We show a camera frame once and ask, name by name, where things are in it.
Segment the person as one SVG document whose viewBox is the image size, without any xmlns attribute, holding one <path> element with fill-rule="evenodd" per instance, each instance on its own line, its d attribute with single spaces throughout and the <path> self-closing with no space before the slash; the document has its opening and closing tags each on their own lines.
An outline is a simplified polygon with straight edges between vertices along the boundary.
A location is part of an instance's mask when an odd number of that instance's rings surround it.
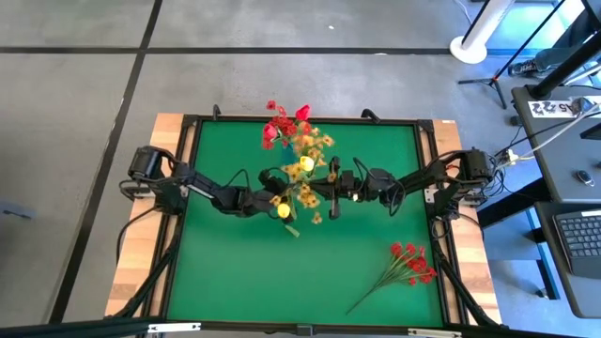
<svg viewBox="0 0 601 338">
<path fill-rule="evenodd" d="M 532 59 L 511 64 L 507 70 L 508 75 L 510 77 L 545 77 L 578 49 L 579 46 L 544 49 Z"/>
</svg>

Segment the yellow artificial tulip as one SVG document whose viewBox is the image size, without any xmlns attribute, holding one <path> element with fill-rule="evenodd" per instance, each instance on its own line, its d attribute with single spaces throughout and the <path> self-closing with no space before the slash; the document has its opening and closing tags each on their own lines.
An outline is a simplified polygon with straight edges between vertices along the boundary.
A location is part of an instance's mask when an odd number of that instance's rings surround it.
<svg viewBox="0 0 601 338">
<path fill-rule="evenodd" d="M 308 156 L 301 156 L 299 160 L 300 176 L 299 182 L 309 185 L 315 171 L 315 161 Z"/>
<path fill-rule="evenodd" d="M 298 218 L 297 197 L 298 188 L 289 188 L 279 194 L 277 214 L 281 219 L 295 221 Z"/>
</svg>

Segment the black keyboard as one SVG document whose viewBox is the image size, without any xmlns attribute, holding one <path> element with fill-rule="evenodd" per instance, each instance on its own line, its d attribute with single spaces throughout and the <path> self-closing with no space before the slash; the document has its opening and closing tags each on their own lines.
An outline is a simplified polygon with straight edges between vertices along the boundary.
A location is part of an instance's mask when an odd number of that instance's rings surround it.
<svg viewBox="0 0 601 338">
<path fill-rule="evenodd" d="M 601 209 L 553 217 L 571 273 L 601 280 Z"/>
</svg>

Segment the red artificial blossom bunch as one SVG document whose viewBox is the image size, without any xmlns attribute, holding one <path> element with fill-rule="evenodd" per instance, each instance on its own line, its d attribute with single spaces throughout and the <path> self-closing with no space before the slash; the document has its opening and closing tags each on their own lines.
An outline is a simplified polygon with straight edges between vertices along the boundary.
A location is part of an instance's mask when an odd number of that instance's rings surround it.
<svg viewBox="0 0 601 338">
<path fill-rule="evenodd" d="M 287 116 L 285 108 L 281 105 L 278 105 L 275 100 L 268 100 L 266 109 L 269 112 L 274 112 L 274 116 L 266 124 L 271 123 L 282 128 L 288 143 L 291 144 L 292 138 L 297 134 L 295 122 Z"/>
<path fill-rule="evenodd" d="M 427 263 L 425 247 L 416 247 L 412 243 L 394 242 L 390 247 L 390 262 L 372 287 L 361 296 L 348 310 L 349 315 L 366 298 L 380 288 L 390 284 L 430 284 L 438 277 L 437 271 Z"/>
</svg>

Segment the silver metal bracket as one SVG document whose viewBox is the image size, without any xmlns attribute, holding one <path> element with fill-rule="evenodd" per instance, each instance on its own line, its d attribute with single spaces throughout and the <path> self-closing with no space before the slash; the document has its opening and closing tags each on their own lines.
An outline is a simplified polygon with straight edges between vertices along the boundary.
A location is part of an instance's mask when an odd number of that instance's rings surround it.
<svg viewBox="0 0 601 338">
<path fill-rule="evenodd" d="M 169 333 L 183 331 L 198 331 L 201 330 L 200 322 L 181 322 L 181 323 L 158 323 L 149 324 L 147 333 Z"/>
<path fill-rule="evenodd" d="M 463 338 L 460 331 L 408 328 L 408 336 L 420 338 Z"/>
</svg>

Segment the white label paper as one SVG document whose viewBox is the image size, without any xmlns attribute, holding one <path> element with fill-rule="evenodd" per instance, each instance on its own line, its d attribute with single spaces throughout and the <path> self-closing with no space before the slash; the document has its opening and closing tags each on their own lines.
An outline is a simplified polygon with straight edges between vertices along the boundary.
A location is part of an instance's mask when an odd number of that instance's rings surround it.
<svg viewBox="0 0 601 338">
<path fill-rule="evenodd" d="M 528 107 L 534 118 L 575 118 L 571 100 L 531 100 Z"/>
</svg>

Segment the blue desk frame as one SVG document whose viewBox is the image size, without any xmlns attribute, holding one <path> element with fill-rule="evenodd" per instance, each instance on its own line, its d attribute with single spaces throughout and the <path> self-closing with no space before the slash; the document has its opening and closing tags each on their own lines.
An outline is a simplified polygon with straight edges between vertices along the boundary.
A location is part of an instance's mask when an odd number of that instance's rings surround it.
<svg viewBox="0 0 601 338">
<path fill-rule="evenodd" d="M 543 234 L 542 227 L 539 223 L 538 217 L 534 209 L 529 209 L 526 212 L 526 214 L 529 226 L 531 228 L 531 231 L 528 234 L 528 238 L 531 241 L 533 241 L 536 245 L 539 258 L 536 259 L 535 262 L 543 282 L 543 287 L 536 291 L 535 295 L 542 299 L 559 300 L 561 296 L 558 287 L 553 279 L 552 269 L 543 247 L 543 245 L 547 243 L 547 240 Z"/>
</svg>

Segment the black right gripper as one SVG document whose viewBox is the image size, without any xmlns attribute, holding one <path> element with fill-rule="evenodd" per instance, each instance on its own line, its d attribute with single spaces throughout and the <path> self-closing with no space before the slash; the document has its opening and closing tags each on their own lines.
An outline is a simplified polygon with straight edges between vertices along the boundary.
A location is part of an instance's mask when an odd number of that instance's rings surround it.
<svg viewBox="0 0 601 338">
<path fill-rule="evenodd" d="M 333 157 L 325 183 L 312 184 L 315 192 L 323 193 L 323 197 L 331 201 L 329 219 L 340 217 L 340 198 L 357 203 L 378 200 L 388 209 L 389 215 L 394 216 L 400 208 L 400 181 L 383 169 L 368 169 L 358 158 L 354 158 L 353 163 L 359 177 L 355 177 L 352 170 L 340 171 L 339 158 Z"/>
</svg>

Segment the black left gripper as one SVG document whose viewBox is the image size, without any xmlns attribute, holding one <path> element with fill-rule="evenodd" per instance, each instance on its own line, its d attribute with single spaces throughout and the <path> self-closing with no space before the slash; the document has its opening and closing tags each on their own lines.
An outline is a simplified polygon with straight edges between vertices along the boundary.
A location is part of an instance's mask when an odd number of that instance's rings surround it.
<svg viewBox="0 0 601 338">
<path fill-rule="evenodd" d="M 282 204 L 289 201 L 289 198 L 285 197 L 286 190 L 292 187 L 288 174 L 279 167 L 271 167 L 262 170 L 258 180 L 263 185 L 263 189 L 259 191 L 247 189 L 243 216 L 252 217 L 258 213 L 267 213 L 270 218 L 276 219 L 277 216 L 271 213 L 276 206 L 270 200 L 280 196 L 283 199 Z"/>
</svg>

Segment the grey side table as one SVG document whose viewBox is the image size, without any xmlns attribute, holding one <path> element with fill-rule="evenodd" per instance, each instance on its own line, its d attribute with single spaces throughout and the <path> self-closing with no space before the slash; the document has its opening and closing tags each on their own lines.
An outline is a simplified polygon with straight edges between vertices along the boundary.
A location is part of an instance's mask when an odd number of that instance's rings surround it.
<svg viewBox="0 0 601 338">
<path fill-rule="evenodd" d="M 579 318 L 601 319 L 601 280 L 578 277 L 571 273 L 553 222 L 555 215 L 594 209 L 601 209 L 601 205 L 551 202 L 538 202 L 534 205 L 573 314 Z"/>
</svg>

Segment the grey desk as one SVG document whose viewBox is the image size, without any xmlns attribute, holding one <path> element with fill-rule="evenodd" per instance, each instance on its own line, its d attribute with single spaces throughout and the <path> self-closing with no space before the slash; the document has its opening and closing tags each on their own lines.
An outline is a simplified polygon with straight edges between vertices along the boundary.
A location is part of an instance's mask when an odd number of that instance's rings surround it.
<svg viewBox="0 0 601 338">
<path fill-rule="evenodd" d="M 538 148 L 561 128 L 568 126 L 574 118 L 534 118 L 528 101 L 537 99 L 530 96 L 527 87 L 515 87 L 511 93 L 517 114 L 530 137 L 533 155 L 551 199 L 567 203 L 601 203 L 601 140 L 581 137 L 584 131 L 601 124 L 601 115 L 580 120 L 549 144 Z M 571 100 L 578 97 L 599 102 L 601 90 L 560 86 L 551 92 L 547 100 Z M 585 170 L 592 176 L 595 182 L 593 187 L 578 180 L 578 170 Z"/>
</svg>

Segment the thick black pole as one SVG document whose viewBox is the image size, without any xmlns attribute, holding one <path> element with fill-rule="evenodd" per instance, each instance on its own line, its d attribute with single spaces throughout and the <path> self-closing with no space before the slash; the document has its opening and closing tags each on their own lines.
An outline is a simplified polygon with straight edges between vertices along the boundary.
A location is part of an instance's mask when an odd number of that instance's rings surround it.
<svg viewBox="0 0 601 338">
<path fill-rule="evenodd" d="M 550 93 L 570 74 L 583 66 L 599 52 L 601 52 L 601 40 L 597 42 L 592 39 L 589 40 L 553 70 L 541 83 L 537 85 L 527 85 L 530 96 L 537 100 L 548 99 Z"/>
</svg>

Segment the black tripod stand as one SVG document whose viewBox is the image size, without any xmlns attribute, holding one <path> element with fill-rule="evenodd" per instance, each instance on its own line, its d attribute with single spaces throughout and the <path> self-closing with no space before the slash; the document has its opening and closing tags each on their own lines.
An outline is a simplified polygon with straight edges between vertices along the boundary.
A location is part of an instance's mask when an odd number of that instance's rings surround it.
<svg viewBox="0 0 601 338">
<path fill-rule="evenodd" d="M 526 49 L 526 47 L 531 43 L 536 35 L 543 29 L 543 27 L 550 21 L 550 19 L 554 16 L 554 14 L 562 7 L 565 0 L 548 0 L 554 4 L 553 9 L 548 13 L 548 15 L 541 21 L 528 35 L 528 37 L 521 43 L 521 45 L 513 51 L 510 58 L 505 62 L 505 64 L 498 69 L 493 75 L 486 78 L 478 78 L 478 79 L 462 79 L 457 81 L 458 85 L 485 85 L 493 89 L 498 95 L 500 106 L 503 110 L 506 110 L 508 107 L 507 100 L 503 94 L 503 90 L 500 84 L 500 77 L 503 73 L 508 69 L 510 64 L 518 58 L 522 52 Z"/>
</svg>

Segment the black diagonal frame strut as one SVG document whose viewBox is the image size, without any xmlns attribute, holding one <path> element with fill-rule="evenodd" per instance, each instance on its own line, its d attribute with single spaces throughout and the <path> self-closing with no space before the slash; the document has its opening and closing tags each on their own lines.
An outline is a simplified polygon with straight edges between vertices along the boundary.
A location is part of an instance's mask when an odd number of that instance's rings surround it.
<svg viewBox="0 0 601 338">
<path fill-rule="evenodd" d="M 459 302 L 457 310 L 459 312 L 460 324 L 468 325 L 468 315 L 475 320 L 475 323 L 481 327 L 502 328 L 502 324 L 494 321 L 485 310 L 477 303 L 474 296 L 462 282 L 459 273 L 454 269 L 449 262 L 447 256 L 443 252 L 438 238 L 431 239 L 434 262 L 444 277 L 449 280 L 455 299 Z"/>
<path fill-rule="evenodd" d="M 160 260 L 150 270 L 141 286 L 126 302 L 124 307 L 113 314 L 113 317 L 133 317 L 140 306 L 146 304 L 148 298 L 153 296 L 155 288 L 162 279 L 162 297 L 159 301 L 159 310 L 155 316 L 165 319 L 167 317 L 168 300 L 172 290 L 175 269 L 177 266 L 177 257 L 180 248 L 181 235 L 174 234 L 169 246 L 164 251 Z"/>
</svg>

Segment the black rig beam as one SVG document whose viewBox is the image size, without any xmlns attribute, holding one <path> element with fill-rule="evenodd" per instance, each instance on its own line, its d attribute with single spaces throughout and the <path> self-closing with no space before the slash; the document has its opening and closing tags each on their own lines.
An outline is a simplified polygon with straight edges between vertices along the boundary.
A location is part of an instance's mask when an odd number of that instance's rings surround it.
<svg viewBox="0 0 601 338">
<path fill-rule="evenodd" d="M 108 317 L 100 320 L 5 327 L 0 328 L 0 338 L 122 338 L 141 334 L 160 334 L 147 333 L 149 324 L 181 322 L 194 321 L 167 321 L 155 316 L 135 318 Z M 408 328 L 423 328 L 403 326 L 234 323 L 219 321 L 200 323 L 202 324 L 201 330 L 289 333 L 298 337 L 312 337 L 319 334 L 408 336 Z M 450 324 L 442 328 L 423 329 L 460 331 L 463 338 L 582 338 L 572 335 L 470 325 L 464 326 L 461 324 Z"/>
</svg>

